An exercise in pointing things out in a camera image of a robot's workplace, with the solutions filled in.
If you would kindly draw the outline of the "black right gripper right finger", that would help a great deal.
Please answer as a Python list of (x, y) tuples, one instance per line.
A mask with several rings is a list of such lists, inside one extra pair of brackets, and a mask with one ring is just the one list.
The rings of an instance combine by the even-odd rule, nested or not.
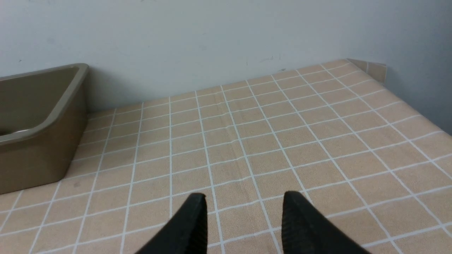
[(323, 216), (301, 193), (286, 191), (281, 242), (285, 254), (368, 254)]

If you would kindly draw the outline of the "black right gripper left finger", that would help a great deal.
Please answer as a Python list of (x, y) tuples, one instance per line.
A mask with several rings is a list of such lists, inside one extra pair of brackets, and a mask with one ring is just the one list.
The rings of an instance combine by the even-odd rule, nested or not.
[(171, 219), (137, 254), (206, 254), (208, 208), (203, 193), (191, 193)]

